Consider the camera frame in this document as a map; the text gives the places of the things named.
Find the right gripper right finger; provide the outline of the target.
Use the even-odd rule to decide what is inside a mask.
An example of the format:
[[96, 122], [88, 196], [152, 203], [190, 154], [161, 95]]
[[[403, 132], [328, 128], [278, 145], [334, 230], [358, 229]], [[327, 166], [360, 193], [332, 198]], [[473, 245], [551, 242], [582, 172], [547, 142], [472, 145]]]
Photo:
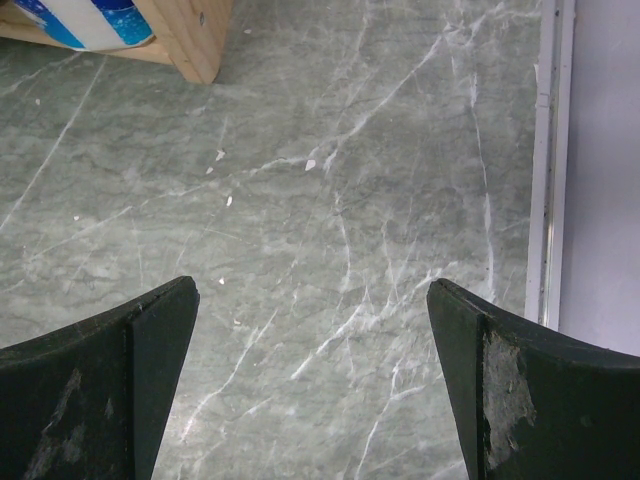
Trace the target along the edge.
[[469, 478], [638, 478], [638, 357], [447, 279], [431, 283], [427, 305]]

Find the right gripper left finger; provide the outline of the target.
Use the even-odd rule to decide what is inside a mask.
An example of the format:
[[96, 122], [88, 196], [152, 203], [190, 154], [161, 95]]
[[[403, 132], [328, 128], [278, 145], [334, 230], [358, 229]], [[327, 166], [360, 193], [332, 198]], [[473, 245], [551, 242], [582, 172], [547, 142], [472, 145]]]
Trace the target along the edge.
[[2, 349], [2, 478], [151, 478], [198, 306], [181, 276]]

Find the blue roll with stick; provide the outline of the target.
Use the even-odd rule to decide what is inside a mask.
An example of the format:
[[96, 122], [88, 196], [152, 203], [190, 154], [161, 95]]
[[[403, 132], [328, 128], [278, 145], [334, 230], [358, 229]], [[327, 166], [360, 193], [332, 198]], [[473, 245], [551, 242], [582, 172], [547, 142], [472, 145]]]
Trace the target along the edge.
[[55, 41], [76, 51], [140, 46], [153, 31], [130, 0], [23, 0], [17, 8]]

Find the wooden two-tier shelf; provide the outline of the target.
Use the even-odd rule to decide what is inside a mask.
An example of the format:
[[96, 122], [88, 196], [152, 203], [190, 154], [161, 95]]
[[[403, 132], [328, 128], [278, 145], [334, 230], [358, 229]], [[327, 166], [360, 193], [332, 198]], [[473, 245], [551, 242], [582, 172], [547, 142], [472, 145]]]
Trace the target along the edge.
[[210, 84], [220, 70], [231, 1], [136, 1], [152, 37], [134, 47], [101, 49], [121, 58], [174, 66], [191, 83]]

